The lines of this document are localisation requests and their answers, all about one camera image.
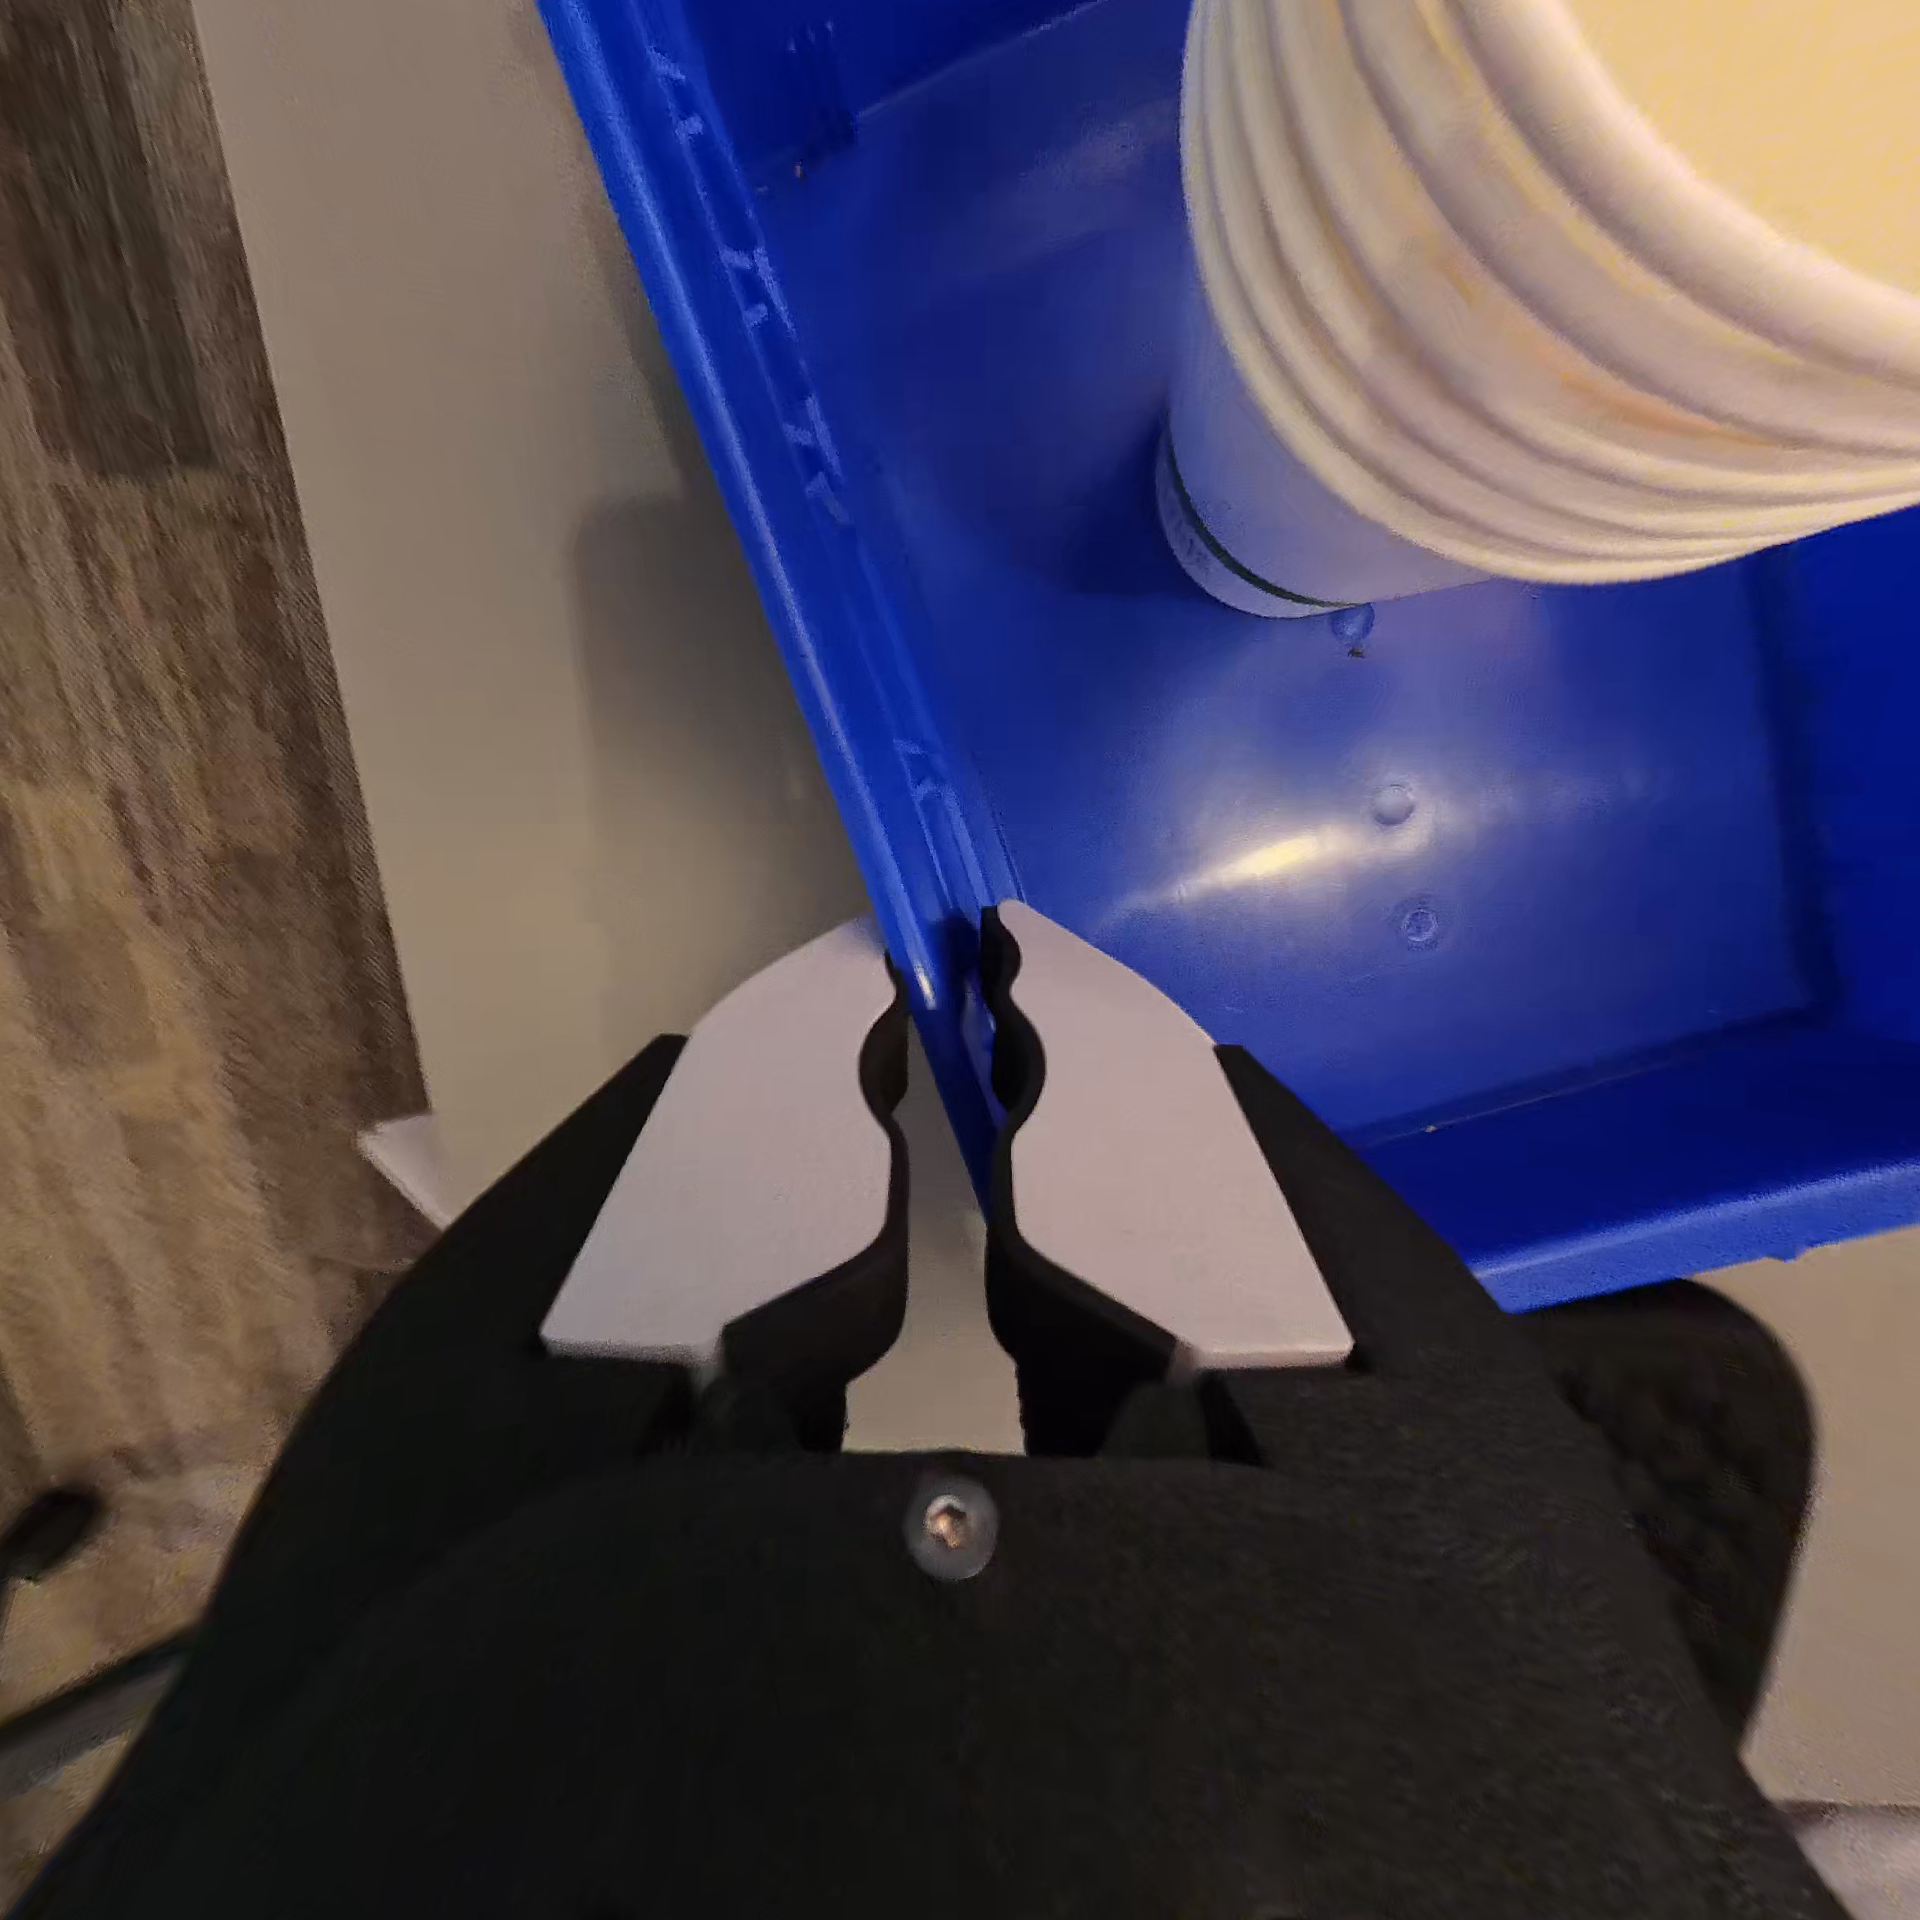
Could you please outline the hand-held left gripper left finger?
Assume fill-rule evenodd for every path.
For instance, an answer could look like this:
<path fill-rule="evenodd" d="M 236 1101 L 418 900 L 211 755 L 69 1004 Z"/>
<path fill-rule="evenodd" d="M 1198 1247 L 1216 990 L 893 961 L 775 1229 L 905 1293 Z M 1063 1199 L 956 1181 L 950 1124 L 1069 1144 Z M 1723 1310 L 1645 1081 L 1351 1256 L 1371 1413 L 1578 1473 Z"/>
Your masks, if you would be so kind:
<path fill-rule="evenodd" d="M 840 1417 L 905 1312 L 905 1034 L 871 919 L 738 985 L 674 1055 L 546 1310 L 546 1356 Z"/>

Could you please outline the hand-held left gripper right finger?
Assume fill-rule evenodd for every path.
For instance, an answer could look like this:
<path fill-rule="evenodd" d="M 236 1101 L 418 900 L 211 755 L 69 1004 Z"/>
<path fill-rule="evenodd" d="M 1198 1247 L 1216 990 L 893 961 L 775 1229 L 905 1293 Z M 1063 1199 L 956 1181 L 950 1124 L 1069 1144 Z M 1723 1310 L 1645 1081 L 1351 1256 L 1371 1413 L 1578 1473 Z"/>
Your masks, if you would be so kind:
<path fill-rule="evenodd" d="M 1022 900 L 979 919 L 979 993 L 990 1322 L 1022 1417 L 1114 1420 L 1144 1387 L 1346 1365 L 1355 1332 L 1213 1034 Z"/>

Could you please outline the blue plastic bin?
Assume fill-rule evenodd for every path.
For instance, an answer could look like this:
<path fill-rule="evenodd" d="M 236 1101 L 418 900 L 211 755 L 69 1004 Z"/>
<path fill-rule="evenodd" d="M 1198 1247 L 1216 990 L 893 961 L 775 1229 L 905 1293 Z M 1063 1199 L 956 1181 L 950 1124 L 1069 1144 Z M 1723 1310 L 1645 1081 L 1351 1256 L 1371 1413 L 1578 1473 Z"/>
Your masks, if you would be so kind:
<path fill-rule="evenodd" d="M 1213 601 L 1149 458 L 1188 5 L 542 5 L 975 1173 L 1026 900 L 1509 1310 L 1915 1220 L 1915 512 Z"/>

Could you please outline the black wrist rest pad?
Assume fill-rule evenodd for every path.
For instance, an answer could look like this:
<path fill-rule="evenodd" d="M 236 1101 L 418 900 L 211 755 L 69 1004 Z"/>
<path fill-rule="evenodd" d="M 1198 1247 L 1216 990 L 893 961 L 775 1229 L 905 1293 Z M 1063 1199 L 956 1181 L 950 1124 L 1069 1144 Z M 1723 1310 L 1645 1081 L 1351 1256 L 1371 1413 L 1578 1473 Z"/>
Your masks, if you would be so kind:
<path fill-rule="evenodd" d="M 1702 1685 L 1744 1742 L 1811 1519 L 1801 1370 L 1766 1322 L 1691 1278 L 1533 1310 L 1522 1331 L 1603 1440 Z"/>

